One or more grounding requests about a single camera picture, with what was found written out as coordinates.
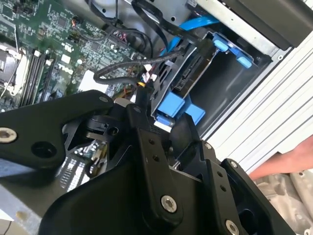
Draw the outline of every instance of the black bracket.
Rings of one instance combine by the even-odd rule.
[[[0,177],[22,175],[33,182],[37,175],[27,176],[41,170],[47,177],[54,177],[66,156],[67,136],[63,136],[63,126],[112,106],[107,95],[88,91],[3,113],[1,127],[13,130],[17,137],[12,142],[0,143]]]
[[[140,158],[138,180],[142,211],[147,225],[157,232],[169,232],[183,218],[182,205],[168,166],[159,136],[137,129]]]

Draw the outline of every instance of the white metal panel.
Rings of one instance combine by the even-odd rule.
[[[311,131],[313,33],[282,61],[208,142],[220,160],[232,158],[251,172],[275,152],[286,146],[292,149],[313,134]]]

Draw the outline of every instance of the mounting hole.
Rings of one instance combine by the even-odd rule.
[[[115,135],[117,135],[117,133],[118,133],[118,128],[117,127],[112,127],[112,128],[110,128],[109,130],[108,130],[108,135],[110,135],[110,136],[115,136]]]
[[[160,158],[158,158],[158,156],[157,155],[153,155],[153,160],[155,160],[156,162],[159,162],[160,161]]]
[[[46,141],[34,143],[31,146],[31,151],[39,158],[52,158],[57,154],[57,149],[53,146],[53,144]]]
[[[220,185],[221,190],[223,190],[224,192],[226,192],[226,188],[223,185]]]

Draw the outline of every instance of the black plastic part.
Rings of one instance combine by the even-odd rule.
[[[36,173],[53,177],[66,156],[63,125],[112,106],[107,95],[88,91],[1,114],[1,126],[14,130],[18,138],[0,144],[0,177],[18,182],[22,179],[23,183],[36,182]]]
[[[155,233],[146,226],[136,166],[128,162],[56,200],[42,219],[39,235],[211,234],[202,184],[173,170],[171,175],[184,205],[182,223],[171,232]]]
[[[313,30],[313,11],[302,0],[223,0],[282,50],[297,47]]]
[[[159,136],[153,132],[137,129],[140,154],[135,157],[145,222],[152,230],[169,232],[182,221],[183,210],[170,168]],[[167,212],[161,205],[161,198],[171,196],[177,204],[175,213]]]
[[[231,159],[225,159],[221,166],[226,170],[231,189],[235,198],[241,223],[249,234],[284,234],[294,235],[277,210],[269,203],[254,182],[249,178],[238,163],[234,168]]]
[[[199,134],[190,115],[184,113],[176,122],[170,133],[173,155],[184,167],[195,155],[194,144],[200,142]]]

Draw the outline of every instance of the human hand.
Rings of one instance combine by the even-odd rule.
[[[313,168],[313,135],[286,154],[288,173]]]

